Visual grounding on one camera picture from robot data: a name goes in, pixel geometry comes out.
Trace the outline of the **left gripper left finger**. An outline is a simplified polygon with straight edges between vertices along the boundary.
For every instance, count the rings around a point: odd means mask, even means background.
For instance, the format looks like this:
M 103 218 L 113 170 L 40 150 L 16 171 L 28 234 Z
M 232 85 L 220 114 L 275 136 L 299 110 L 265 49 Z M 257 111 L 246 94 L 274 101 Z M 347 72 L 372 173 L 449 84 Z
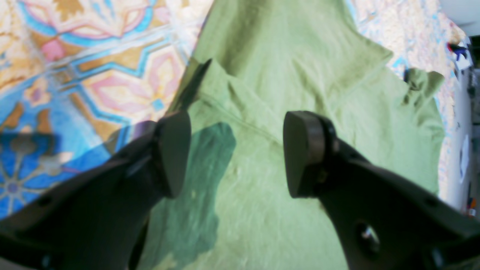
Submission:
M 167 114 L 100 166 L 1 220 L 1 258 L 35 270 L 125 270 L 151 209 L 185 182 L 191 120 Z

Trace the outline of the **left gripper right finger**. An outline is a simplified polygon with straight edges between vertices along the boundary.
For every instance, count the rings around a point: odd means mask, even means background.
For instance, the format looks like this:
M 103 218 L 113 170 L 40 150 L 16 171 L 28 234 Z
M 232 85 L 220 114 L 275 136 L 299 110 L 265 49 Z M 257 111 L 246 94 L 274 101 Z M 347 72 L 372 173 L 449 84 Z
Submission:
M 287 112 L 283 156 L 291 197 L 321 202 L 349 269 L 479 269 L 479 222 L 370 163 L 328 118 Z

